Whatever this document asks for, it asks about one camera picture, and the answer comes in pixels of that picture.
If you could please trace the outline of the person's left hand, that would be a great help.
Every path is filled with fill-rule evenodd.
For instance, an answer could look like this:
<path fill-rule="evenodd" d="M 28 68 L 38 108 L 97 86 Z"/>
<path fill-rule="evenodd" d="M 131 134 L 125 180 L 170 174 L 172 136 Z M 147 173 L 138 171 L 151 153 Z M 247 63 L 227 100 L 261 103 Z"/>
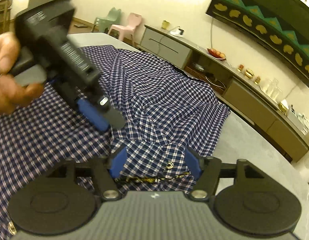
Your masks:
<path fill-rule="evenodd" d="M 14 33 L 0 35 L 0 116 L 13 113 L 17 107 L 27 107 L 44 91 L 44 86 L 40 83 L 22 87 L 8 74 L 19 52 L 20 43 Z"/>

